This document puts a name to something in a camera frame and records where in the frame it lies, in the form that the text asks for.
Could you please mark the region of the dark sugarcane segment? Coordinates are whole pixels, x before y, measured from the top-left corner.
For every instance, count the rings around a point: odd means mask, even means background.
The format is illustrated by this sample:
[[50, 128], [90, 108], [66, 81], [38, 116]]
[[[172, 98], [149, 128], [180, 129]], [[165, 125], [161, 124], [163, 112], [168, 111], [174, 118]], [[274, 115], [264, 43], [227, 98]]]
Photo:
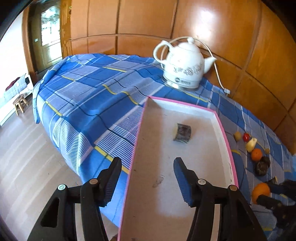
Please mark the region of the dark sugarcane segment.
[[189, 125], [184, 125], [177, 123], [177, 133], [174, 137], [174, 141], [188, 143], [191, 137], [191, 127]]

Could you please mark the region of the wooden door with glass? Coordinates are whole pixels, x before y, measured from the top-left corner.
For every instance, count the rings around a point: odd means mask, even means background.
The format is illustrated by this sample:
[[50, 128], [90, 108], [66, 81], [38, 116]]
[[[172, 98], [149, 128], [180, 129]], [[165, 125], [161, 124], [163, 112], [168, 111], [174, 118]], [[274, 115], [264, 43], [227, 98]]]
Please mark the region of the wooden door with glass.
[[72, 55], [72, 1], [32, 1], [23, 11], [22, 35], [30, 74]]

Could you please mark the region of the small wooden stool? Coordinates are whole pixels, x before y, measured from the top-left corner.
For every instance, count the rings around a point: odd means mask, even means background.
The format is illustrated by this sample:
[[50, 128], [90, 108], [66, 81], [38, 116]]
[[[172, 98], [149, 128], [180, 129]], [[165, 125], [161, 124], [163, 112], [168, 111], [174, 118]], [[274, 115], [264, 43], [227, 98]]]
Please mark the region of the small wooden stool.
[[13, 101], [13, 105], [15, 108], [15, 113], [18, 116], [19, 115], [19, 111], [21, 113], [25, 112], [25, 108], [27, 106], [29, 106], [29, 103], [27, 102], [25, 96], [23, 94], [20, 94], [14, 101]]

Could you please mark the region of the pale-cut sugarcane segment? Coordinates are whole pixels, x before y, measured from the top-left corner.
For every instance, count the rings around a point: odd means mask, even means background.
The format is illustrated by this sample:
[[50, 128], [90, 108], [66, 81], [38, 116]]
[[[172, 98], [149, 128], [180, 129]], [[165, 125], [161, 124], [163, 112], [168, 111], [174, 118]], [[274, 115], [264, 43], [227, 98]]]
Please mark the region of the pale-cut sugarcane segment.
[[278, 178], [276, 176], [274, 176], [272, 179], [268, 180], [267, 183], [278, 184]]

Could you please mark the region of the blue plaid tablecloth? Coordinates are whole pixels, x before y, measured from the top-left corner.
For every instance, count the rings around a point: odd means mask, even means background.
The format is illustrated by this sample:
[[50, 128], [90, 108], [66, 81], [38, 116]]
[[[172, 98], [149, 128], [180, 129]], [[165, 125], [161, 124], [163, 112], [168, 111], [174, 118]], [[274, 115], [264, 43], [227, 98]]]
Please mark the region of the blue plaid tablecloth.
[[[163, 72], [152, 58], [136, 55], [84, 54], [69, 56], [50, 69], [33, 91], [33, 113], [42, 123], [67, 165], [83, 182], [95, 178], [111, 164], [122, 161], [121, 174], [111, 202], [101, 212], [120, 228], [126, 188], [142, 114], [149, 97], [160, 97], [215, 111], [224, 128], [233, 157], [235, 185], [254, 212], [267, 240], [295, 240], [295, 227], [276, 226], [271, 210], [254, 204], [251, 193], [274, 176], [278, 184], [295, 181], [295, 156], [276, 134], [248, 109], [226, 97], [220, 88], [203, 79], [197, 90], [180, 91], [166, 86]], [[269, 157], [265, 176], [255, 176], [251, 153], [235, 132], [257, 138], [255, 148]], [[220, 205], [215, 205], [212, 239], [217, 240]]]

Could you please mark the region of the yellow peeled fruit piece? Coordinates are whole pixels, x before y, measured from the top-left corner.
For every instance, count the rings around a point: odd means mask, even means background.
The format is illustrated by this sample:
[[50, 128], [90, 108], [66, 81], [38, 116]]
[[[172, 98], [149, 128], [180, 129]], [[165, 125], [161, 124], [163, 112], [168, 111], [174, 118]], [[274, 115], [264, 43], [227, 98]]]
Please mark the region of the yellow peeled fruit piece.
[[257, 138], [251, 138], [246, 144], [245, 149], [248, 153], [251, 153], [257, 144]]

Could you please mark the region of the dark brown water chestnut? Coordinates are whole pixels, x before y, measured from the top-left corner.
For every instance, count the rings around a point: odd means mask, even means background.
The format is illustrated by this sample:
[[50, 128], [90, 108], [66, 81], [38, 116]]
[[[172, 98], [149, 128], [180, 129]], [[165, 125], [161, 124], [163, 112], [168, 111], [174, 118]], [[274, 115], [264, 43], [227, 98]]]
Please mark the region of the dark brown water chestnut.
[[265, 176], [268, 171], [268, 164], [266, 162], [256, 162], [254, 165], [255, 176]]

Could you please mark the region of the white low furniture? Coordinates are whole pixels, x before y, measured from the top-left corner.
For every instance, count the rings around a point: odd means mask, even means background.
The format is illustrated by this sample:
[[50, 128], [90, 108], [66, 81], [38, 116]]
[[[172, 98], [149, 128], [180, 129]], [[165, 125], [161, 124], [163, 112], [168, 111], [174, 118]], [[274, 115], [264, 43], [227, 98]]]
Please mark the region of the white low furniture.
[[1, 126], [15, 112], [13, 101], [21, 94], [29, 96], [33, 91], [33, 84], [28, 73], [21, 76], [12, 87], [1, 94]]

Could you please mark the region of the orange mandarin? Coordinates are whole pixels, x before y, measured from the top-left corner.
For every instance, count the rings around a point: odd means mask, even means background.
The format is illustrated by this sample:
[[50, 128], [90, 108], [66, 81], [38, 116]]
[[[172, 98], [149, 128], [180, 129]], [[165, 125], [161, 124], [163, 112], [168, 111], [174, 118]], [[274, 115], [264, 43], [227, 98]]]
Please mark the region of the orange mandarin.
[[259, 148], [254, 148], [251, 152], [251, 159], [254, 162], [259, 162], [262, 158], [263, 154]]
[[267, 183], [259, 183], [252, 190], [251, 200], [254, 204], [257, 204], [257, 199], [260, 195], [270, 197], [271, 191]]

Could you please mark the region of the pink-rimmed white tray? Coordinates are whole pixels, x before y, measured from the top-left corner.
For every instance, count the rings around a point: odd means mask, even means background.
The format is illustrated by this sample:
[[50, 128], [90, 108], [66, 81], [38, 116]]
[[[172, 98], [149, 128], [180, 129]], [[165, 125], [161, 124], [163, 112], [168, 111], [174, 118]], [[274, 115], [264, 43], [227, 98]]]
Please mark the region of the pink-rimmed white tray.
[[145, 103], [119, 240], [186, 240], [194, 190], [237, 185], [233, 157], [218, 114], [149, 97]]

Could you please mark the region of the white ceramic electric kettle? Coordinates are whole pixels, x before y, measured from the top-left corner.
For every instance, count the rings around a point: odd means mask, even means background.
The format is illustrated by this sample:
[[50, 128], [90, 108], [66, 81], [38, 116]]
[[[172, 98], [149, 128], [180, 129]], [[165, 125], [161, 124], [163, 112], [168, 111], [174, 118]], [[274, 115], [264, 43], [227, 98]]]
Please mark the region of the white ceramic electric kettle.
[[[196, 89], [204, 76], [217, 60], [210, 56], [204, 58], [198, 41], [193, 37], [179, 37], [177, 40], [186, 39], [185, 42], [173, 46], [162, 40], [153, 50], [154, 59], [162, 65], [163, 81], [176, 89]], [[169, 52], [166, 58], [158, 58], [158, 50], [167, 47]]]

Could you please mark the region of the red cherry tomato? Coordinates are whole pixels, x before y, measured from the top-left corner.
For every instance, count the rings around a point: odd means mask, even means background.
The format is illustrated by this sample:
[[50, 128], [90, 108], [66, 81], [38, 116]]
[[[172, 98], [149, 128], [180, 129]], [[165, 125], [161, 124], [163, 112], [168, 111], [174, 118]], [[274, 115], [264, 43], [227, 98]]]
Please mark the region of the red cherry tomato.
[[248, 133], [244, 133], [243, 136], [242, 136], [242, 139], [245, 143], [249, 142], [251, 137]]

